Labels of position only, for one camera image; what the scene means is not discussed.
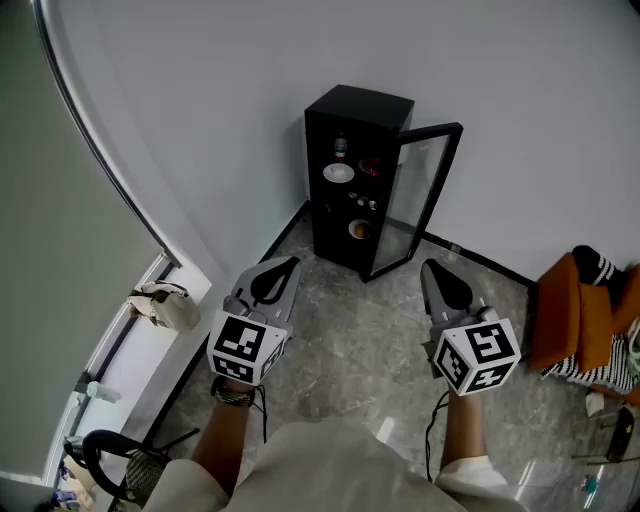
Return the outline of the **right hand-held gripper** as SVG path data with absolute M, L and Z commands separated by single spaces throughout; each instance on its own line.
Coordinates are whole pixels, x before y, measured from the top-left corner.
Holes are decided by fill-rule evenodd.
M 502 386 L 521 358 L 511 321 L 483 299 L 472 302 L 471 287 L 433 258 L 422 264 L 420 281 L 432 322 L 424 344 L 432 376 L 458 396 Z

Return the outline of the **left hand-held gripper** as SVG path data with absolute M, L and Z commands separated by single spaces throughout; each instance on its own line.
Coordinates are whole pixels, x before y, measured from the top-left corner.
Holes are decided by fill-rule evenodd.
M 207 344 L 211 370 L 257 386 L 284 353 L 302 273 L 298 257 L 265 260 L 244 271 L 214 316 Z

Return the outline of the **white round plate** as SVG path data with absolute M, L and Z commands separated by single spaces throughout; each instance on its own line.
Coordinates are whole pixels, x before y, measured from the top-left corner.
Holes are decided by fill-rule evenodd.
M 346 173 L 342 176 L 335 176 L 331 171 L 332 166 L 343 166 L 346 170 Z M 337 183 L 337 184 L 347 183 L 351 181 L 354 178 L 354 176 L 355 176 L 355 171 L 349 165 L 344 163 L 333 163 L 333 164 L 327 165 L 323 169 L 323 177 L 331 183 Z

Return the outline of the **black glass-door cabinet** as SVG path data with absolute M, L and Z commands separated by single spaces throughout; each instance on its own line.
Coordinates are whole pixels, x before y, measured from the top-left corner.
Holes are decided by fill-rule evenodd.
M 365 282 L 415 255 L 463 133 L 457 122 L 412 127 L 414 105 L 407 98 L 337 85 L 304 112 L 314 251 Z M 334 156 L 340 132 L 347 140 L 343 162 Z M 323 169 L 333 163 L 349 165 L 354 178 L 327 181 Z M 358 197 L 351 199 L 349 192 Z M 361 196 L 368 200 L 365 206 L 357 204 Z M 371 223 L 368 239 L 349 234 L 356 219 Z

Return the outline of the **person's right forearm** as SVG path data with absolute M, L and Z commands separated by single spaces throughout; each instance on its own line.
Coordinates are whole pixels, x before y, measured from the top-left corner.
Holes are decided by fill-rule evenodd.
M 449 395 L 444 449 L 440 469 L 465 459 L 485 456 L 484 406 L 480 394 Z

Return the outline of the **person's left forearm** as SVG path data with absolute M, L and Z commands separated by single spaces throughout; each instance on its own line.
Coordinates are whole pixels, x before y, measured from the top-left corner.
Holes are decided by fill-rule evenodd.
M 231 496 L 243 457 L 249 407 L 216 400 L 210 420 L 193 451 L 199 464 Z

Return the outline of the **beige handbag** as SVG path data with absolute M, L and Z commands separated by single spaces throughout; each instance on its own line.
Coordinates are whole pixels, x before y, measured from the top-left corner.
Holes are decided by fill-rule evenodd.
M 132 317 L 147 318 L 154 326 L 178 333 L 193 330 L 201 315 L 188 290 L 163 280 L 143 283 L 127 297 Z

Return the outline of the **white window sill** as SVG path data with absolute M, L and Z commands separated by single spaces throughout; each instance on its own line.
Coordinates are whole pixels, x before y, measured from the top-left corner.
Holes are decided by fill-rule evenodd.
M 181 256 L 180 262 L 177 267 L 166 257 L 160 257 L 143 280 L 164 277 L 185 287 L 200 308 L 200 322 L 193 330 L 178 333 L 156 327 L 147 319 L 135 320 L 125 308 L 116 314 L 85 372 L 89 380 L 117 391 L 120 398 L 109 403 L 71 392 L 50 444 L 42 484 L 49 487 L 58 484 L 63 440 L 69 435 L 106 429 L 137 441 L 151 436 L 153 425 L 210 330 L 215 288 L 226 278 L 215 261 L 202 267 Z

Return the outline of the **black garment with white stripes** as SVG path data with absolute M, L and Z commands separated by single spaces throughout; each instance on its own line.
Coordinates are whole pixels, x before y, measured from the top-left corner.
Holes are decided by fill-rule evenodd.
M 578 245 L 573 248 L 571 254 L 580 282 L 606 287 L 611 302 L 617 302 L 626 284 L 625 273 L 590 246 Z

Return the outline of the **black white striped cloth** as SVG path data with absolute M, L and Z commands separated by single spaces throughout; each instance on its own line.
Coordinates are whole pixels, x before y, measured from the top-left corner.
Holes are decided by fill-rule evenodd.
M 572 355 L 559 363 L 544 368 L 540 375 L 542 379 L 551 375 L 586 387 L 602 386 L 626 396 L 640 385 L 640 375 L 629 370 L 628 355 L 627 336 L 614 334 L 609 362 L 606 365 L 583 372 L 578 368 L 576 356 Z

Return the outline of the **person's beige shirt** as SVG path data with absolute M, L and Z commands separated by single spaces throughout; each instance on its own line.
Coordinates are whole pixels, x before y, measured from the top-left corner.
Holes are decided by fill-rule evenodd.
M 364 427 L 291 423 L 227 495 L 197 463 L 168 464 L 143 512 L 529 512 L 487 456 L 459 459 L 434 482 Z

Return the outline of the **pale green white bottle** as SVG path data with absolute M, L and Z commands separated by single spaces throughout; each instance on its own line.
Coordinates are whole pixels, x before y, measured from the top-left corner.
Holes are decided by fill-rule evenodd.
M 116 389 L 105 386 L 97 381 L 88 383 L 86 394 L 92 399 L 112 404 L 117 403 L 121 399 L 121 394 Z

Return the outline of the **grey roller blind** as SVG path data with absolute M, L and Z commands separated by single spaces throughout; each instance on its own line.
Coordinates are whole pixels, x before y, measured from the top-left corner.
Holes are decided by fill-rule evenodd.
M 70 114 L 30 0 L 0 1 L 0 471 L 43 474 L 80 374 L 159 253 Z

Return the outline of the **glass side table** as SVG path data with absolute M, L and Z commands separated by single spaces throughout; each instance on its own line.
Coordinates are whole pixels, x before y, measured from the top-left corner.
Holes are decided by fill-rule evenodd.
M 635 417 L 635 426 L 624 460 L 611 463 L 606 460 L 618 412 L 626 406 Z M 578 448 L 570 460 L 584 476 L 581 492 L 585 512 L 626 511 L 637 500 L 640 482 L 640 408 L 624 401 L 609 401 L 603 411 L 595 413 L 586 422 L 587 431 L 580 438 Z

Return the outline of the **black frame chair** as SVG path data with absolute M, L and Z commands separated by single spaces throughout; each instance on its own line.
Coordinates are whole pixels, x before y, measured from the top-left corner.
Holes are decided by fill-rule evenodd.
M 171 462 L 170 448 L 186 441 L 200 432 L 192 429 L 160 448 L 130 439 L 109 430 L 94 430 L 83 438 L 83 461 L 96 484 L 120 501 L 131 502 L 143 508 L 151 496 L 160 477 Z M 101 456 L 115 455 L 125 458 L 124 482 L 117 484 L 101 466 Z

